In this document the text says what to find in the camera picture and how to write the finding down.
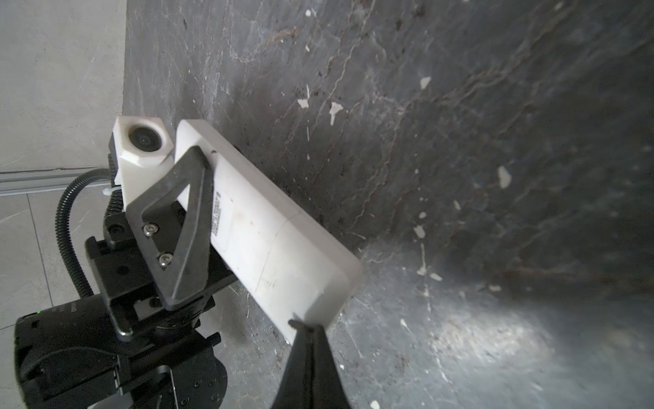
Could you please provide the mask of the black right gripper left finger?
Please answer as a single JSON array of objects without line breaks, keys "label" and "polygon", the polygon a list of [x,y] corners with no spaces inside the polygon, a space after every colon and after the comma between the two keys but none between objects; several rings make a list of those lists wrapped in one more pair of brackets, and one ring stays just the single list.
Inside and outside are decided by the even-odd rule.
[{"label": "black right gripper left finger", "polygon": [[291,353],[272,409],[313,407],[313,329],[299,320],[290,320],[296,330]]}]

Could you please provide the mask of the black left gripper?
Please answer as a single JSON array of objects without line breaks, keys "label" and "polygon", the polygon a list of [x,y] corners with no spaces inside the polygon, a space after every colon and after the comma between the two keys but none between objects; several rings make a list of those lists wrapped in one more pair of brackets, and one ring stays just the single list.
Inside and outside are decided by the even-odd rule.
[{"label": "black left gripper", "polygon": [[104,218],[103,240],[86,240],[119,340],[176,342],[188,336],[216,305],[213,295],[238,280],[215,250],[209,252],[212,206],[213,170],[194,146],[127,205],[126,216]]}]

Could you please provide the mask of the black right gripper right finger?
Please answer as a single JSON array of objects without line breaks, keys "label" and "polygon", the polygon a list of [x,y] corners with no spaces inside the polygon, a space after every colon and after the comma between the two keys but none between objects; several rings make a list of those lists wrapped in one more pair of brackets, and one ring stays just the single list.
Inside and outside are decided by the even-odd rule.
[{"label": "black right gripper right finger", "polygon": [[321,325],[312,327],[310,339],[312,408],[350,409],[325,329]]}]

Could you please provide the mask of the white remote control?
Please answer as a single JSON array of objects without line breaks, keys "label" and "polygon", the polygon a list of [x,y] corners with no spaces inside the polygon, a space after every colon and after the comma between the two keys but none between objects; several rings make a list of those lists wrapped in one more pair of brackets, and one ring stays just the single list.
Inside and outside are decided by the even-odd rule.
[{"label": "white remote control", "polygon": [[192,147],[213,171],[211,245],[288,342],[290,320],[329,327],[363,277],[357,257],[211,124],[183,120],[175,159]]}]

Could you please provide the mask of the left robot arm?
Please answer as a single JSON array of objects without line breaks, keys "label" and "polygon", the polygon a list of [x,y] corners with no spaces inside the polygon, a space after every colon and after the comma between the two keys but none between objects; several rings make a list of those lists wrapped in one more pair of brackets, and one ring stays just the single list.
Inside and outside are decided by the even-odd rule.
[{"label": "left robot arm", "polygon": [[15,376],[29,408],[87,408],[124,397],[130,408],[218,408],[228,373],[215,354],[219,333],[200,317],[235,281],[209,242],[211,166],[189,148],[129,204],[114,194],[102,240],[85,250],[93,291],[73,248],[75,199],[109,169],[75,179],[56,210],[57,245],[78,300],[15,324]]}]

